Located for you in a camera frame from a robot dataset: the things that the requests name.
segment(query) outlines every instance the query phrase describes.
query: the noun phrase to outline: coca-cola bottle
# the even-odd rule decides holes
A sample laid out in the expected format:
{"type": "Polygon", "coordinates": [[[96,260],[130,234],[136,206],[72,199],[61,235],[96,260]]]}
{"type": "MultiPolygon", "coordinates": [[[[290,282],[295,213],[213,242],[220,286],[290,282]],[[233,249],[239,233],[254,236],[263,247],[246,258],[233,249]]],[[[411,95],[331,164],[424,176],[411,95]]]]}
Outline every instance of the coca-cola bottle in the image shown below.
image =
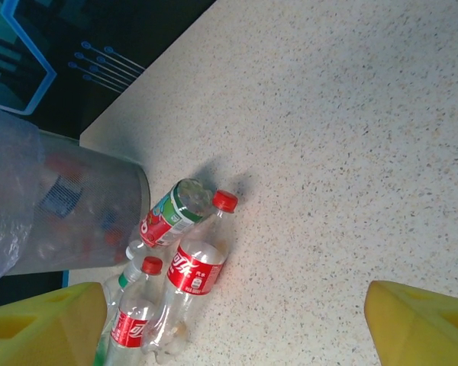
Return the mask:
{"type": "Polygon", "coordinates": [[[107,316],[105,318],[104,328],[98,341],[95,352],[94,366],[103,366],[107,355],[108,342],[110,333],[115,320],[115,314],[119,308],[119,302],[126,287],[133,284],[141,276],[141,266],[144,258],[136,257],[130,261],[120,275],[115,275],[108,278],[102,285],[105,301],[107,303],[107,316]]]}
{"type": "Polygon", "coordinates": [[[163,288],[163,299],[146,325],[142,351],[164,364],[185,349],[189,329],[207,300],[231,246],[237,197],[217,191],[213,212],[181,240],[163,288]]]}
{"type": "Polygon", "coordinates": [[[122,295],[110,335],[106,366],[140,364],[142,332],[154,314],[159,295],[153,277],[161,273],[162,267],[161,259],[146,257],[141,268],[143,274],[122,295]]]}

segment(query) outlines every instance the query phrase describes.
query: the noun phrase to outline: red label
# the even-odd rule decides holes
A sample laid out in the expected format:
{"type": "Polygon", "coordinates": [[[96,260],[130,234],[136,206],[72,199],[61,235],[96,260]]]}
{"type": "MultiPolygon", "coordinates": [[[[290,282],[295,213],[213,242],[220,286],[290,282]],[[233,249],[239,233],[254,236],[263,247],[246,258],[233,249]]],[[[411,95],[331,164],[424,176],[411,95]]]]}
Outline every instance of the red label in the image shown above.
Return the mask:
{"type": "Polygon", "coordinates": [[[179,246],[168,268],[168,278],[181,291],[206,295],[217,280],[222,265],[209,265],[187,255],[179,246]]]}
{"type": "Polygon", "coordinates": [[[167,223],[163,216],[155,216],[151,210],[146,218],[140,223],[140,237],[150,247],[157,246],[156,241],[165,235],[171,229],[171,225],[167,223]]]}
{"type": "Polygon", "coordinates": [[[128,348],[140,347],[146,323],[147,320],[132,319],[119,310],[110,335],[119,345],[128,348]]]}

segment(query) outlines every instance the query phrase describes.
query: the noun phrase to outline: bottle label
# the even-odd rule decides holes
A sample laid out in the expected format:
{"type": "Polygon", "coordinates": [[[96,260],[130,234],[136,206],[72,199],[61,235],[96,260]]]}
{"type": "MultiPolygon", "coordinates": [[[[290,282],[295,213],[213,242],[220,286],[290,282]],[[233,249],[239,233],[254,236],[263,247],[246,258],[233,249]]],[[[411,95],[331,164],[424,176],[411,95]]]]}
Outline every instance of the bottle label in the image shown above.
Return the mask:
{"type": "Polygon", "coordinates": [[[129,283],[129,281],[124,276],[124,273],[121,273],[121,275],[119,276],[118,283],[119,283],[119,286],[121,286],[121,288],[126,287],[127,284],[129,283]]]}
{"type": "Polygon", "coordinates": [[[132,319],[119,310],[110,335],[119,345],[137,348],[140,347],[141,336],[146,323],[147,320],[132,319]]]}
{"type": "Polygon", "coordinates": [[[168,246],[201,219],[187,210],[181,212],[177,189],[178,184],[140,223],[140,236],[151,247],[168,246]]]}
{"type": "Polygon", "coordinates": [[[187,255],[179,246],[168,268],[171,283],[192,295],[206,295],[217,280],[222,265],[210,265],[187,255]]]}

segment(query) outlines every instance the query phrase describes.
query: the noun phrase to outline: empty plastic bottle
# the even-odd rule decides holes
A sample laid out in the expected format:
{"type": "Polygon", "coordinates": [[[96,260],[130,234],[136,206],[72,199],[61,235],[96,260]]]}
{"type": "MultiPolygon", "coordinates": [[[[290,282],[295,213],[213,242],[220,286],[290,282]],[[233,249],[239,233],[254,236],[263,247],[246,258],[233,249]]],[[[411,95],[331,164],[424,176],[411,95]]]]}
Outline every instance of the empty plastic bottle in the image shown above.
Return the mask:
{"type": "Polygon", "coordinates": [[[120,275],[115,275],[107,279],[102,285],[105,301],[107,302],[107,317],[105,318],[104,328],[98,341],[95,352],[94,366],[103,366],[107,355],[108,340],[112,326],[114,325],[115,314],[119,308],[119,302],[124,294],[124,290],[129,284],[133,284],[141,275],[141,265],[143,258],[136,257],[129,262],[120,275]]]}
{"type": "Polygon", "coordinates": [[[141,336],[147,320],[154,314],[159,291],[153,277],[161,273],[163,263],[146,257],[140,278],[122,295],[108,343],[105,366],[139,366],[143,354],[141,336]]]}

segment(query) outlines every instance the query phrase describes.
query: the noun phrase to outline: green label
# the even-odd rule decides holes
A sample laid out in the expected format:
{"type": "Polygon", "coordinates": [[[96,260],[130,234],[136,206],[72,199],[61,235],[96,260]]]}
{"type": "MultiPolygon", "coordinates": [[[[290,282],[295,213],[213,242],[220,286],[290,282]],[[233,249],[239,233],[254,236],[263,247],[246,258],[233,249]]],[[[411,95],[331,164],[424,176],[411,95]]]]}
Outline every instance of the green label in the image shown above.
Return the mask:
{"type": "Polygon", "coordinates": [[[124,276],[124,274],[122,273],[120,276],[119,276],[119,286],[121,286],[121,288],[124,288],[127,286],[127,279],[126,277],[124,276]]]}
{"type": "Polygon", "coordinates": [[[161,200],[164,202],[162,215],[163,219],[165,219],[169,225],[175,226],[176,223],[178,223],[182,218],[176,213],[176,210],[173,206],[173,201],[171,200],[170,196],[171,192],[161,200]]]}

